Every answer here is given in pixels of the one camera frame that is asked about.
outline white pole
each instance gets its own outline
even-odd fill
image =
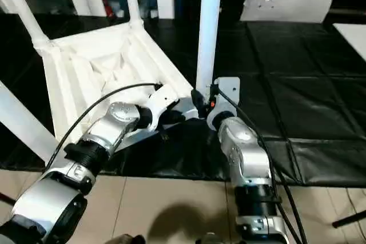
[[[48,163],[53,151],[58,145],[58,141],[1,81],[0,122],[43,161]],[[61,156],[65,156],[63,150],[59,152],[59,157]]]
[[[201,0],[196,89],[208,102],[212,84],[220,0]]]
[[[25,28],[31,36],[34,47],[42,46],[43,43],[49,41],[48,37],[43,33],[41,27],[35,20],[33,13],[29,9],[25,0],[11,0],[18,10],[18,14],[23,21]]]
[[[128,9],[130,12],[130,24],[132,26],[141,26],[142,20],[140,17],[140,10],[138,8],[137,0],[127,0],[128,2]]]

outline black floor mat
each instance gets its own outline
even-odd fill
[[[0,80],[50,130],[42,59],[15,15],[0,15],[7,57]],[[37,18],[51,38],[120,23],[96,17]],[[172,20],[145,28],[195,85],[198,26]],[[240,106],[297,185],[366,187],[366,63],[331,25],[240,22],[219,26],[214,77],[238,76]],[[5,127],[0,165],[41,170],[42,161]],[[215,133],[191,120],[114,155],[104,173],[137,177],[226,180]]]

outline black cable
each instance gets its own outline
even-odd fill
[[[351,206],[352,206],[353,210],[355,211],[355,214],[357,214],[356,206],[355,206],[355,204],[353,203],[353,201],[351,199],[351,195],[349,194],[348,188],[345,188],[345,191],[347,192],[347,197],[348,197],[349,203],[351,203]],[[360,221],[357,221],[357,224],[358,224],[358,227],[361,231],[362,238],[364,239],[364,242],[366,242],[366,237],[365,237],[365,234],[362,230]]]
[[[80,123],[80,121],[88,114],[88,112],[91,111],[92,108],[94,108],[95,106],[97,106],[99,103],[101,103],[104,99],[110,97],[113,94],[116,94],[120,91],[124,91],[127,89],[131,89],[131,88],[135,88],[135,87],[141,87],[141,86],[154,86],[157,89],[159,89],[159,87],[161,86],[160,84],[156,84],[156,83],[140,83],[140,84],[134,84],[134,85],[129,85],[129,86],[125,86],[122,88],[119,88],[117,90],[111,91],[110,93],[107,93],[106,95],[104,95],[103,97],[101,97],[100,99],[98,99],[97,101],[95,101],[93,104],[91,104],[91,106],[89,108],[87,108],[81,115],[80,117],[74,122],[74,124],[70,127],[70,129],[66,132],[66,134],[63,136],[63,138],[61,139],[61,141],[59,142],[59,144],[57,145],[56,149],[54,150],[50,161],[48,162],[45,171],[48,170],[52,163],[54,162],[58,152],[60,151],[62,145],[65,143],[66,139],[68,138],[68,136],[70,135],[70,133],[74,130],[74,128]]]
[[[264,137],[262,136],[262,134],[258,131],[258,129],[256,128],[256,125],[252,122],[252,120],[247,116],[247,114],[245,113],[245,111],[243,111],[238,104],[236,104],[234,101],[231,100],[231,98],[229,98],[222,90],[220,90],[218,87],[217,87],[217,92],[222,95],[222,97],[224,97],[231,105],[233,105],[235,107],[235,109],[238,110],[238,112],[245,118],[246,120],[246,123],[249,124],[249,127],[251,127],[253,129],[253,131],[255,131],[259,137],[259,140],[262,144],[262,146],[264,147],[264,150],[265,152],[267,153],[267,156],[268,156],[268,162],[269,162],[269,170],[270,170],[270,173],[271,173],[271,180],[272,180],[272,186],[273,186],[273,194],[274,194],[274,197],[275,198],[278,198],[278,192],[277,192],[277,187],[276,187],[276,180],[275,180],[275,164],[273,163],[273,158],[272,158],[272,155],[270,154],[269,150],[268,150],[268,147],[265,143],[265,140],[264,140]],[[307,244],[308,241],[307,241],[307,238],[306,238],[306,235],[305,235],[305,231],[304,231],[304,227],[303,227],[303,224],[301,223],[301,218],[300,218],[300,215],[299,215],[299,212],[297,211],[297,207],[296,207],[296,204],[295,204],[295,201],[293,200],[293,197],[292,197],[292,194],[291,194],[291,191],[289,189],[289,187],[287,186],[287,183],[286,183],[286,180],[284,178],[284,176],[282,175],[282,172],[281,170],[277,167],[278,165],[276,165],[276,171],[277,171],[277,174],[279,175],[280,177],[280,181],[282,183],[282,185],[284,186],[285,188],[285,191],[286,191],[286,195],[289,199],[289,202],[290,202],[290,206],[292,208],[292,211],[293,211],[293,215],[295,216],[295,220],[296,220],[296,223],[297,223],[297,227],[299,228],[299,232],[300,232],[300,237],[301,237],[301,242],[302,244]],[[281,213],[281,215],[283,216],[284,220],[288,220],[288,217],[285,213],[285,211],[283,211]],[[289,230],[291,232],[291,234],[293,235],[294,239],[298,239],[299,240],[299,237],[297,236],[293,226],[291,225],[291,223],[287,224],[287,226],[289,227]]]
[[[12,199],[11,197],[8,197],[6,194],[0,193],[0,201],[10,205],[14,206],[16,203],[16,200]]]
[[[303,224],[301,223],[301,218],[300,218],[299,212],[297,211],[297,207],[296,207],[295,201],[293,200],[290,188],[288,187],[288,185],[286,183],[286,180],[285,180],[285,177],[283,176],[281,170],[278,168],[278,165],[275,164],[274,168],[276,169],[277,174],[280,177],[281,183],[282,183],[282,185],[285,189],[286,195],[288,197],[288,201],[290,202],[291,209],[293,211],[293,215],[295,216],[297,227],[299,228],[299,233],[300,233],[301,240],[302,240],[303,244],[306,244],[306,243],[308,243],[307,242],[307,237],[305,235]]]
[[[288,219],[287,215],[286,215],[286,212],[284,210],[284,208],[282,207],[282,205],[280,203],[277,204],[277,208],[279,209],[280,211],[280,214],[282,215],[290,233],[292,234],[293,236],[293,239],[295,240],[296,243],[301,243],[300,239],[299,239],[299,236],[297,235],[296,231],[294,230],[290,220]]]

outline black tripod leg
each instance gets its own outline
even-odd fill
[[[14,199],[8,197],[7,195],[4,195],[3,193],[0,193],[0,201],[9,204],[10,206],[14,206],[14,204],[16,203]]]
[[[366,210],[361,211],[357,214],[351,215],[349,217],[343,218],[343,219],[338,220],[336,222],[333,222],[332,226],[334,228],[338,228],[338,227],[341,227],[341,226],[348,225],[348,224],[351,224],[353,222],[359,221],[359,220],[364,219],[364,218],[366,218]]]

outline tiled floor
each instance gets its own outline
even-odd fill
[[[37,178],[37,173],[0,170],[0,191],[17,197]],[[293,196],[309,243],[366,243],[366,221],[334,229],[330,223],[354,210],[346,189],[293,187]],[[349,189],[357,211],[366,209],[366,191]],[[284,208],[295,224],[285,193]],[[236,243],[236,208],[229,184],[177,179],[98,177],[87,197],[88,208],[68,243],[103,244],[123,233],[142,234],[148,243],[189,243],[208,231],[227,243]],[[0,202],[0,222],[10,206]]]

